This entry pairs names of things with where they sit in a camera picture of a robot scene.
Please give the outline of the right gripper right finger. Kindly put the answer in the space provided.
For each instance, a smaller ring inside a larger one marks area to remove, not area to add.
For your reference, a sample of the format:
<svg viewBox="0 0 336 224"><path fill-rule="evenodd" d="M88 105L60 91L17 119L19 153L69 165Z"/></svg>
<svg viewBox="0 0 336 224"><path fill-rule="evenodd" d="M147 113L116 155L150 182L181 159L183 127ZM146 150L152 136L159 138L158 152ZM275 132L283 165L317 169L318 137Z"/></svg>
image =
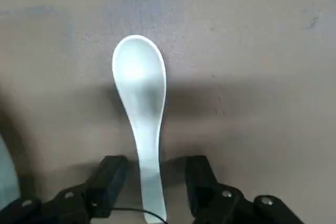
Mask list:
<svg viewBox="0 0 336 224"><path fill-rule="evenodd" d="M249 201L239 189L219 183L204 155L187 157L185 183L194 223L303 224L281 199L273 195L259 195Z"/></svg>

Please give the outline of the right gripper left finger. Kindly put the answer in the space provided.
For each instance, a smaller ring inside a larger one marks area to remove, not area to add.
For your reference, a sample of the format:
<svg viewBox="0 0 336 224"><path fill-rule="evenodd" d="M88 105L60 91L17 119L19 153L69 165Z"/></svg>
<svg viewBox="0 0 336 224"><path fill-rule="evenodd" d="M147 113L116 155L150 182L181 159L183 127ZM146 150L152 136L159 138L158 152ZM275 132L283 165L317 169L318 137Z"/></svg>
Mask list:
<svg viewBox="0 0 336 224"><path fill-rule="evenodd" d="M82 184L61 190L52 200L18 198L5 207L5 223L91 223L108 218L127 173L125 156L105 156Z"/></svg>

